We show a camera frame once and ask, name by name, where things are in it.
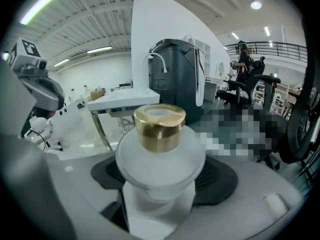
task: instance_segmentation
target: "gold cap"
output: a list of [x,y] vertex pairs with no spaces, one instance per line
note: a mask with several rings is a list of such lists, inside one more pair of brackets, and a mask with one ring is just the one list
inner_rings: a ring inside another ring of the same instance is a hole
[[134,112],[140,144],[147,150],[163,153],[179,145],[186,112],[175,105],[144,105]]

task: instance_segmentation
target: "metal railing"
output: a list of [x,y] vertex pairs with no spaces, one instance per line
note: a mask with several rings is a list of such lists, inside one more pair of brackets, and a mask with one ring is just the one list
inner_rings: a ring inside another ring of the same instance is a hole
[[[229,55],[238,55],[235,44],[225,45]],[[307,48],[301,45],[285,42],[246,42],[250,54],[274,55],[307,62]]]

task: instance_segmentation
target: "black cable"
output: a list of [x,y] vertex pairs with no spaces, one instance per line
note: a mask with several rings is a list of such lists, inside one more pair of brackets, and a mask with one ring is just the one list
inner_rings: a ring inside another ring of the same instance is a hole
[[35,134],[37,134],[37,135],[39,135],[39,136],[43,139],[43,142],[44,142],[44,148],[43,148],[42,152],[43,152],[43,151],[45,151],[45,148],[46,148],[46,141],[45,141],[44,137],[42,137],[39,133],[37,133],[37,132],[36,132],[36,131],[34,131],[34,130],[29,129],[29,131],[30,131],[30,132],[33,132],[33,133],[35,133]]

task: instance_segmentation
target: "round ceiling light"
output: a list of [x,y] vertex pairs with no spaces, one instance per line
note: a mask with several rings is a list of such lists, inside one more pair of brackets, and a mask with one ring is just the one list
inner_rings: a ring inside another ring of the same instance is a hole
[[262,7],[262,4],[256,0],[251,3],[251,8],[255,10],[259,10]]

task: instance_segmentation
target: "ceiling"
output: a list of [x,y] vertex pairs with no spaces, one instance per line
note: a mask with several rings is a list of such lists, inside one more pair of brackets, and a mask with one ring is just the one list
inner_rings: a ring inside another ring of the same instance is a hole
[[[113,51],[130,50],[133,0],[53,0],[28,25],[20,24],[35,1],[26,1],[17,12],[2,42],[3,52],[11,51],[17,38],[23,37],[38,45],[52,69],[66,58],[107,45]],[[298,37],[292,38],[293,44],[304,45],[301,16],[287,0],[260,0],[260,10],[250,7],[253,0],[175,1],[201,19],[224,45],[236,43],[231,32],[246,42],[282,42],[281,26],[290,32],[288,43],[292,36]],[[264,26],[269,26],[270,39]]]
[[11,51],[18,37],[34,42],[48,60],[48,68],[75,55],[107,45],[130,50],[133,0],[53,0],[23,25],[19,21],[37,0],[18,12],[2,41]]

